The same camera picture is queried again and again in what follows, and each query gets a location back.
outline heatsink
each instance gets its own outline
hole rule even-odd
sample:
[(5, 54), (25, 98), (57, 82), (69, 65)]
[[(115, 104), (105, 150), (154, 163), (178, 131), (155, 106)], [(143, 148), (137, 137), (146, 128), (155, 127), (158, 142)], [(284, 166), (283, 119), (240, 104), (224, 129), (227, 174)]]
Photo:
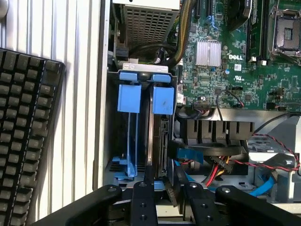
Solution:
[(222, 43), (214, 40), (198, 41), (195, 49), (196, 66), (221, 66)]

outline pcie slot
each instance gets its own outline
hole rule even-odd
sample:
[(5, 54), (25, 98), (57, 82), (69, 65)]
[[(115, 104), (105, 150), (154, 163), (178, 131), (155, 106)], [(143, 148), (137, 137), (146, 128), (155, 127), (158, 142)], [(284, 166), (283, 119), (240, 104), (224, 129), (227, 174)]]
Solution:
[(213, 11), (213, 0), (208, 0), (207, 1), (207, 11), (206, 11), (206, 16), (211, 16)]

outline red wire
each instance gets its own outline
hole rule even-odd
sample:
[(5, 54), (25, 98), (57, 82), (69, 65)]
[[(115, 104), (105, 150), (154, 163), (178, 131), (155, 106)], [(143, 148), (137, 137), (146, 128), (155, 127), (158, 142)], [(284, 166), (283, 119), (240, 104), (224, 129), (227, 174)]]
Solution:
[(212, 181), (214, 180), (215, 178), (215, 175), (216, 175), (216, 172), (217, 172), (217, 169), (218, 169), (218, 164), (215, 166), (213, 172), (212, 172), (212, 175), (209, 179), (209, 181), (206, 183), (206, 186), (208, 187), (209, 185), (211, 185)]
[(268, 169), (271, 169), (271, 170), (279, 169), (279, 170), (283, 170), (283, 171), (286, 171), (286, 172), (298, 171), (299, 170), (300, 161), (299, 161), (298, 155), (296, 153), (294, 153), (291, 149), (289, 149), (281, 141), (277, 140), (276, 138), (274, 138), (273, 136), (268, 135), (268, 134), (253, 134), (253, 136), (269, 137), (269, 138), (273, 139), (274, 141), (276, 141), (279, 145), (281, 145), (283, 148), (285, 148), (289, 153), (291, 153), (295, 157), (295, 160), (297, 162), (297, 166), (295, 168), (289, 169), (289, 168), (284, 168), (284, 167), (281, 167), (281, 166), (268, 166), (268, 165), (265, 165), (265, 164), (252, 164), (252, 163), (249, 163), (249, 162), (241, 162), (241, 161), (238, 161), (238, 160), (230, 160), (230, 161), (236, 162), (236, 163), (241, 164), (241, 165), (248, 165), (248, 166), (253, 166), (253, 167), (261, 166), (261, 167), (265, 167), (265, 168), (268, 168)]

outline keyboard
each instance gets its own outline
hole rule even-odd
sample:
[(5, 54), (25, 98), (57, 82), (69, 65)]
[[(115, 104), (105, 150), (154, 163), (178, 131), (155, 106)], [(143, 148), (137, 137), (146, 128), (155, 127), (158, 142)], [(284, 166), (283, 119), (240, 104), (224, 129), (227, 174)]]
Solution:
[(63, 63), (0, 48), (0, 226), (24, 225), (35, 205), (64, 74)]

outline black wire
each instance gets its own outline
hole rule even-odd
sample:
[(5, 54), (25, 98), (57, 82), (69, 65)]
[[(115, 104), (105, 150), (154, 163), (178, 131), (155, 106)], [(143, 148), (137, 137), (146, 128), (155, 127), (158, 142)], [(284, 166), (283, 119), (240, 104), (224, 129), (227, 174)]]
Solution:
[(230, 94), (231, 96), (233, 96), (233, 97), (234, 97), (234, 98), (242, 105), (242, 107), (243, 107), (242, 102), (240, 101), (240, 99), (239, 99), (235, 94), (233, 94), (232, 92), (230, 92), (230, 91), (227, 90), (227, 89), (222, 90), (222, 91), (217, 95), (217, 97), (216, 97), (216, 108), (217, 108), (217, 111), (218, 111), (218, 114), (219, 114), (219, 116), (220, 116), (221, 121), (223, 121), (223, 119), (222, 119), (222, 113), (221, 113), (220, 105), (219, 105), (219, 97), (220, 97), (220, 94), (221, 94), (222, 92), (226, 92), (226, 93)]
[(164, 49), (169, 49), (171, 51), (175, 51), (175, 47), (167, 44), (167, 43), (163, 43), (163, 42), (154, 42), (154, 43), (148, 43), (145, 45), (140, 45), (140, 46), (136, 46), (135, 48), (131, 49), (128, 53), (129, 56), (133, 55), (134, 53), (147, 49), (147, 48), (154, 48), (154, 47), (158, 47), (158, 48), (164, 48)]
[(279, 115), (275, 118), (272, 118), (270, 120), (268, 120), (266, 123), (262, 124), (258, 129), (256, 129), (254, 131), (254, 134), (258, 133), (260, 130), (262, 130), (264, 127), (266, 127), (267, 125), (269, 125), (270, 123), (272, 123), (273, 121), (275, 120), (278, 120), (278, 119), (281, 119), (281, 118), (284, 118), (286, 116), (290, 116), (290, 117), (293, 117), (293, 116), (301, 116), (301, 113), (298, 113), (298, 112), (290, 112), (290, 113), (286, 113), (286, 114), (282, 114), (282, 115)]
[(198, 119), (200, 116), (201, 116), (201, 112), (195, 112), (194, 114), (192, 114), (192, 115), (189, 115), (189, 116), (181, 116), (180, 114), (179, 114), (179, 112), (180, 112), (180, 110), (179, 111), (175, 111), (175, 115), (176, 115), (176, 117), (178, 118), (178, 119), (186, 119), (186, 120), (189, 120), (189, 119), (194, 119), (194, 120), (196, 120), (196, 119)]
[(188, 19), (187, 19), (187, 29), (184, 31), (185, 32), (185, 39), (184, 39), (184, 43), (183, 43), (183, 46), (181, 47), (180, 44), (181, 44), (181, 33), (182, 33), (182, 30), (181, 30), (181, 24), (182, 24), (182, 16), (183, 16), (183, 9), (184, 9), (184, 4), (190, 4), (190, 7), (189, 7), (189, 11), (188, 11), (188, 15), (191, 15), (192, 14), (192, 10), (195, 6), (195, 3), (196, 1), (195, 0), (191, 0), (191, 2), (189, 2), (189, 0), (186, 0), (183, 4), (182, 4), (182, 8), (181, 8), (181, 13), (180, 13), (180, 21), (179, 21), (179, 35), (178, 35), (178, 42), (177, 42), (177, 50), (176, 50), (176, 53), (180, 50), (180, 57), (178, 59), (175, 59), (175, 57), (171, 57), (169, 58), (167, 61), (164, 61), (162, 62), (160, 65), (163, 65), (163, 66), (168, 66), (170, 68), (176, 66), (180, 60), (182, 59), (183, 55), (184, 55), (184, 52), (187, 48), (187, 44), (188, 44), (188, 40), (189, 40), (189, 33), (190, 33), (190, 26), (191, 26), (191, 19), (192, 17), (191, 16), (188, 16)]

